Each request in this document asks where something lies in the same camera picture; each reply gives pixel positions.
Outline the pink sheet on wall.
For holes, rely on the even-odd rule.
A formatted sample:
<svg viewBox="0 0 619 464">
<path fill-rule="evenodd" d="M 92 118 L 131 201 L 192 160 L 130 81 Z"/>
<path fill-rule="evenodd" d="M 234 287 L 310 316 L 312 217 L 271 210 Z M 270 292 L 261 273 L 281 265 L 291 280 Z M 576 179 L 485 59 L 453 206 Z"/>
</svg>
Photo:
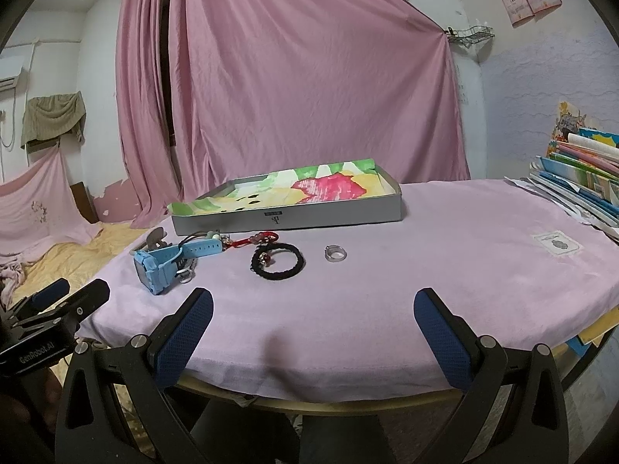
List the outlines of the pink sheet on wall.
<svg viewBox="0 0 619 464">
<path fill-rule="evenodd" d="M 85 245 L 101 230 L 100 224 L 88 222 L 78 210 L 58 148 L 2 183 L 0 207 L 3 264 L 34 263 L 53 245 Z"/>
</svg>

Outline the white label patch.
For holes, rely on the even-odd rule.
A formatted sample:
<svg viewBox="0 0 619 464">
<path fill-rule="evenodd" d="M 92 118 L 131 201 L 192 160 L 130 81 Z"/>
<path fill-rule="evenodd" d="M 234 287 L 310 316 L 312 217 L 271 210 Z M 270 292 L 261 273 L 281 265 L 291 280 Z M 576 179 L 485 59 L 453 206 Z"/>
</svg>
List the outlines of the white label patch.
<svg viewBox="0 0 619 464">
<path fill-rule="evenodd" d="M 537 234 L 533 236 L 533 239 L 554 257 L 570 256 L 570 254 L 577 254 L 582 249 L 577 241 L 566 236 L 560 230 Z"/>
</svg>

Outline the grey tray with colourful liner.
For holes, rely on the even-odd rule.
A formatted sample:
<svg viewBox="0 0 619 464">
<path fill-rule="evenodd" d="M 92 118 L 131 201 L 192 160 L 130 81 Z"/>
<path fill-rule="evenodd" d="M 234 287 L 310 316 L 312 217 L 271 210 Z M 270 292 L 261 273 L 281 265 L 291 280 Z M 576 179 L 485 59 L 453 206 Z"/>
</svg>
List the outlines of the grey tray with colourful liner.
<svg viewBox="0 0 619 464">
<path fill-rule="evenodd" d="M 319 229 L 398 222 L 402 191 L 372 159 L 319 164 L 224 182 L 168 206 L 177 235 Z"/>
</svg>

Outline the white air conditioner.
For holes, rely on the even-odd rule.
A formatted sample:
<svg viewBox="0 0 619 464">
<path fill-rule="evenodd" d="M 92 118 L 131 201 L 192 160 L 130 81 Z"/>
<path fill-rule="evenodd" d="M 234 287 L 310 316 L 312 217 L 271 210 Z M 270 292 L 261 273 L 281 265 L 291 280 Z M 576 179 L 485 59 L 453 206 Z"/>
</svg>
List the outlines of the white air conditioner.
<svg viewBox="0 0 619 464">
<path fill-rule="evenodd" d="M 0 91 L 17 87 L 23 69 L 22 56 L 9 56 L 0 59 Z"/>
</svg>

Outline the stack of books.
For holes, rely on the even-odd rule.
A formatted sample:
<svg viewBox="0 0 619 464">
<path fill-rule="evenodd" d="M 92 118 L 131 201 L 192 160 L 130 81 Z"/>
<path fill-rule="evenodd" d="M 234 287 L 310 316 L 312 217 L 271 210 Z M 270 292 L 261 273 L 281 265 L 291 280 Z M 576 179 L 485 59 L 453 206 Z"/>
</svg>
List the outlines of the stack of books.
<svg viewBox="0 0 619 464">
<path fill-rule="evenodd" d="M 557 128 L 547 153 L 512 186 L 558 205 L 578 222 L 618 240 L 618 135 L 590 127 Z"/>
</svg>

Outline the olive green hanging cloth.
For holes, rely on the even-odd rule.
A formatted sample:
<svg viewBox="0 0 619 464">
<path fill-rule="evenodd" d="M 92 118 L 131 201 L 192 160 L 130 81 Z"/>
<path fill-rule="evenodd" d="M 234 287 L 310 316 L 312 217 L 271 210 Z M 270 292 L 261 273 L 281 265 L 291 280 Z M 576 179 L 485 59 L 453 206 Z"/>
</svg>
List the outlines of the olive green hanging cloth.
<svg viewBox="0 0 619 464">
<path fill-rule="evenodd" d="M 72 134 L 83 143 L 86 107 L 80 91 L 32 97 L 25 105 L 21 148 Z"/>
</svg>

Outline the yellow bed blanket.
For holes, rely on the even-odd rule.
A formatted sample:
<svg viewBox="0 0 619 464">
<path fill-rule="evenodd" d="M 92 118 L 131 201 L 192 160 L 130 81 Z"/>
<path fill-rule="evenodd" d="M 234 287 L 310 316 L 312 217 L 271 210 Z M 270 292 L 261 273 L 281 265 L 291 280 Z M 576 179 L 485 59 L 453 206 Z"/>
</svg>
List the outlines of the yellow bed blanket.
<svg viewBox="0 0 619 464">
<path fill-rule="evenodd" d="M 38 262 L 26 266 L 25 281 L 14 292 L 13 303 L 61 278 L 68 280 L 69 293 L 77 291 L 146 232 L 146 229 L 133 229 L 129 223 L 101 223 L 100 227 L 100 232 L 88 244 L 56 244 Z"/>
</svg>

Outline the pink tablecloth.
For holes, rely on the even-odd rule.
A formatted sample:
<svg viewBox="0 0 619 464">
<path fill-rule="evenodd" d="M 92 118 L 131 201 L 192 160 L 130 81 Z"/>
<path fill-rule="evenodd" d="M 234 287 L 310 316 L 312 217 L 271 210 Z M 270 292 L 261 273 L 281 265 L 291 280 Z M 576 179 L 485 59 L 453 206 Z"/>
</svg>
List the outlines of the pink tablecloth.
<svg viewBox="0 0 619 464">
<path fill-rule="evenodd" d="M 255 275 L 243 247 L 154 295 L 123 252 L 101 270 L 109 300 L 79 333 L 122 346 L 202 287 L 214 316 L 192 376 L 261 397 L 382 400 L 447 385 L 412 315 L 423 288 L 477 334 L 523 350 L 558 346 L 617 306 L 617 245 L 552 202 L 501 180 L 407 184 L 402 195 L 399 222 L 283 232 L 305 260 L 286 281 Z M 554 257 L 533 239 L 556 230 L 582 249 Z"/>
</svg>

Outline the large pink curtain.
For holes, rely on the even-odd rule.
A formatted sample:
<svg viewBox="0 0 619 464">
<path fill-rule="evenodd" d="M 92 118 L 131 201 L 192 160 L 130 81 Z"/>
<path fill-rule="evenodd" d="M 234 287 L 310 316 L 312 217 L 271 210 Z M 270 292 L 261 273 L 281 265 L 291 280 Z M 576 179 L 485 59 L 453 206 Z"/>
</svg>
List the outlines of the large pink curtain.
<svg viewBox="0 0 619 464">
<path fill-rule="evenodd" d="M 123 0 L 115 86 L 137 227 L 313 164 L 470 176 L 448 39 L 405 0 Z"/>
</svg>

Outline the light blue smart watch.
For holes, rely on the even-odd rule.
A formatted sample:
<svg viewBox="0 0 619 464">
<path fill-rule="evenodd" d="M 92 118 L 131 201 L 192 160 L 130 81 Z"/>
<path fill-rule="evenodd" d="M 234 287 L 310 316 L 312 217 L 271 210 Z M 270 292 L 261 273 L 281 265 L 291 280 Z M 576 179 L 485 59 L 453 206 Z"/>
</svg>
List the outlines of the light blue smart watch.
<svg viewBox="0 0 619 464">
<path fill-rule="evenodd" d="M 194 239 L 157 250 L 140 250 L 132 258 L 140 282 L 150 293 L 162 294 L 176 281 L 192 278 L 194 260 L 221 254 L 223 251 L 221 240 Z"/>
</svg>

